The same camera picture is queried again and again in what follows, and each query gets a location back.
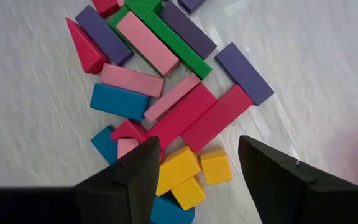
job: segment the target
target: pile of blocks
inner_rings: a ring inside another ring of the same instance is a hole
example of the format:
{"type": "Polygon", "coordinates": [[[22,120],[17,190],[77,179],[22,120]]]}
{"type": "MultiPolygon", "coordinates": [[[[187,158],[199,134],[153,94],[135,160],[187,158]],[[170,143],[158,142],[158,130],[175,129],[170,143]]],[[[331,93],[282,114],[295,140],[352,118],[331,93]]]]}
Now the pile of blocks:
{"type": "MultiPolygon", "coordinates": [[[[179,0],[193,13],[205,0],[179,0]]],[[[109,164],[149,136],[158,136],[161,165],[152,223],[191,223],[194,207],[206,199],[198,174],[208,185],[232,180],[224,149],[197,153],[250,105],[260,105],[273,90],[233,44],[215,56],[235,85],[219,99],[202,84],[212,71],[204,61],[216,44],[174,3],[161,0],[93,0],[75,18],[66,18],[85,73],[100,74],[90,107],[127,118],[108,126],[91,142],[109,164]],[[160,76],[124,68],[134,52],[160,76]],[[179,63],[191,73],[162,94],[164,77],[179,63]],[[149,106],[150,98],[158,100],[149,106]],[[156,124],[146,130],[143,119],[156,124]],[[186,146],[165,158],[177,137],[186,146]]]]}

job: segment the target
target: wooden block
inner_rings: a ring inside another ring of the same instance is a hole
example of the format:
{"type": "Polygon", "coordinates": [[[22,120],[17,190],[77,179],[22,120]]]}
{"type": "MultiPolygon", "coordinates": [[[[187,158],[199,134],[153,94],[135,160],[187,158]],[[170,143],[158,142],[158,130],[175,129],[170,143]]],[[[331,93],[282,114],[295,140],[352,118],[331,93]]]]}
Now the wooden block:
{"type": "Polygon", "coordinates": [[[194,73],[189,74],[189,76],[155,102],[153,106],[148,108],[144,116],[148,121],[153,122],[199,84],[199,82],[199,78],[194,73]]]}
{"type": "Polygon", "coordinates": [[[241,87],[234,85],[180,136],[193,152],[198,152],[251,104],[241,87]]]}
{"type": "Polygon", "coordinates": [[[75,19],[95,44],[116,65],[124,65],[134,55],[91,6],[86,6],[75,19]]]}
{"type": "Polygon", "coordinates": [[[114,128],[110,125],[91,139],[92,144],[110,165],[117,160],[117,141],[110,138],[113,131],[114,128]]]}
{"type": "Polygon", "coordinates": [[[200,204],[206,198],[204,186],[198,176],[194,176],[176,186],[172,189],[172,193],[184,211],[200,204]]]}
{"type": "Polygon", "coordinates": [[[117,0],[92,0],[99,15],[106,18],[118,11],[117,0]]]}
{"type": "Polygon", "coordinates": [[[212,71],[212,68],[154,12],[144,19],[144,24],[200,79],[205,78],[212,71]]]}
{"type": "Polygon", "coordinates": [[[206,184],[213,185],[233,180],[229,159],[224,149],[202,153],[200,160],[206,184]]]}
{"type": "Polygon", "coordinates": [[[149,136],[160,138],[161,150],[195,122],[216,102],[215,96],[202,84],[198,84],[179,101],[157,124],[149,129],[149,136]]]}
{"type": "Polygon", "coordinates": [[[109,60],[77,23],[69,18],[66,22],[84,72],[97,75],[109,60]]]}
{"type": "Polygon", "coordinates": [[[202,59],[206,59],[216,48],[216,44],[174,3],[167,2],[160,11],[159,16],[202,59]]]}
{"type": "Polygon", "coordinates": [[[215,61],[249,95],[255,105],[260,105],[274,94],[274,91],[255,68],[233,44],[220,51],[215,61]]]}
{"type": "Polygon", "coordinates": [[[179,64],[179,59],[132,12],[121,19],[117,29],[163,76],[179,64]]]}
{"type": "Polygon", "coordinates": [[[110,64],[104,64],[100,82],[152,97],[160,97],[164,85],[163,78],[110,64]]]}
{"type": "Polygon", "coordinates": [[[97,83],[94,86],[91,108],[140,121],[149,106],[150,97],[97,83]]]}
{"type": "Polygon", "coordinates": [[[200,171],[196,155],[189,147],[183,147],[169,155],[160,165],[156,195],[163,195],[200,171]]]}

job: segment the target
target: pink block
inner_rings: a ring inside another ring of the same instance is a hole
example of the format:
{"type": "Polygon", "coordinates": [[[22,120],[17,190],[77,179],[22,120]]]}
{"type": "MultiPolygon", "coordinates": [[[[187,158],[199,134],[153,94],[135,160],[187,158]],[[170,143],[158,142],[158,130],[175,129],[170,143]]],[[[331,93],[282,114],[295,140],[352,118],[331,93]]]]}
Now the pink block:
{"type": "Polygon", "coordinates": [[[215,97],[202,84],[198,84],[174,106],[147,134],[160,138],[165,148],[216,102],[215,97]]]}
{"type": "Polygon", "coordinates": [[[117,159],[125,156],[128,152],[131,152],[134,148],[139,145],[139,142],[136,139],[118,139],[117,141],[118,150],[117,150],[117,159]]]}
{"type": "Polygon", "coordinates": [[[179,64],[179,59],[133,12],[122,18],[117,29],[163,76],[179,64]]]}
{"type": "Polygon", "coordinates": [[[106,63],[100,82],[152,97],[160,97],[164,86],[163,78],[106,63]]]}
{"type": "Polygon", "coordinates": [[[156,120],[166,110],[171,108],[177,101],[184,97],[190,90],[192,90],[197,84],[199,84],[199,78],[191,73],[173,89],[171,89],[166,95],[163,95],[161,99],[153,104],[145,113],[144,116],[150,122],[156,120]]]}
{"type": "Polygon", "coordinates": [[[193,152],[198,152],[252,103],[241,87],[234,85],[180,136],[193,152]]]}

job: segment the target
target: yellow cube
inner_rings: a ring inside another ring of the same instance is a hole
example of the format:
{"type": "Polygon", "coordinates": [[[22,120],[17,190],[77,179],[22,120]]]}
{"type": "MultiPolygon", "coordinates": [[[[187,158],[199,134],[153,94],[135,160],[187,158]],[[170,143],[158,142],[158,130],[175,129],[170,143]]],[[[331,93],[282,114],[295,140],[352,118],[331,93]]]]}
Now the yellow cube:
{"type": "Polygon", "coordinates": [[[194,176],[176,186],[172,189],[172,193],[184,211],[193,208],[206,198],[204,186],[198,176],[194,176]]]}
{"type": "Polygon", "coordinates": [[[227,158],[224,149],[202,153],[201,166],[203,167],[206,183],[208,185],[233,180],[229,159],[227,158]]]}
{"type": "Polygon", "coordinates": [[[168,156],[160,165],[156,196],[161,196],[201,172],[196,155],[188,146],[168,156]]]}

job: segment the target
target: purple block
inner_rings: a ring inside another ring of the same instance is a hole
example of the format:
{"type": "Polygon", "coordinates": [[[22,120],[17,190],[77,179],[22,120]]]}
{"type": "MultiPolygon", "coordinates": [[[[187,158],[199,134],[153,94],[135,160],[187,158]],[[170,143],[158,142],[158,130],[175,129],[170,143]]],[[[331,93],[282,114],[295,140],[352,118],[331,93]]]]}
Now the purple block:
{"type": "Polygon", "coordinates": [[[215,61],[234,82],[241,86],[255,105],[259,106],[273,95],[274,91],[271,87],[233,43],[220,51],[215,61]]]}
{"type": "Polygon", "coordinates": [[[124,65],[134,55],[130,48],[110,29],[109,25],[91,6],[86,6],[75,17],[75,20],[116,65],[124,65]]]}
{"type": "Polygon", "coordinates": [[[178,0],[179,5],[190,14],[195,12],[204,2],[205,0],[178,0]]]}
{"type": "Polygon", "coordinates": [[[202,59],[216,48],[216,44],[204,34],[179,8],[167,2],[160,11],[161,19],[175,31],[202,59]]]}

